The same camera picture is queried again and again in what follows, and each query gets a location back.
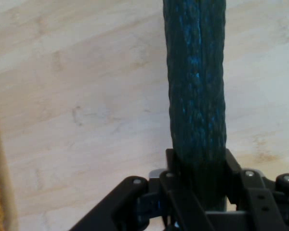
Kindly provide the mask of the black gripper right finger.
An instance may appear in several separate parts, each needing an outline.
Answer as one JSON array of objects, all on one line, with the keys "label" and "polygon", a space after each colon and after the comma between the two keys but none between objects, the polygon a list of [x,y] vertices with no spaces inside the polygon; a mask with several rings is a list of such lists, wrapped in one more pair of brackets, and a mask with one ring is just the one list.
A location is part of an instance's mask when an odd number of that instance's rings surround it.
[{"label": "black gripper right finger", "polygon": [[289,173],[269,180],[261,171],[242,168],[225,153],[225,193],[237,211],[251,218],[255,231],[289,231]]}]

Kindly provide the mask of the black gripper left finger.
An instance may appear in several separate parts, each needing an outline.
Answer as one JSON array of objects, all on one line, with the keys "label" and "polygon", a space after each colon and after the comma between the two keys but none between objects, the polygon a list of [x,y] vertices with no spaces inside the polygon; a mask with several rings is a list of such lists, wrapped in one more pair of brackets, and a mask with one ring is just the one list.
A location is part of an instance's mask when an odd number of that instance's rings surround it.
[{"label": "black gripper left finger", "polygon": [[214,227],[194,193],[181,182],[178,158],[166,150],[166,170],[150,180],[125,178],[73,227],[74,231],[143,231],[161,217],[165,230],[212,231]]}]

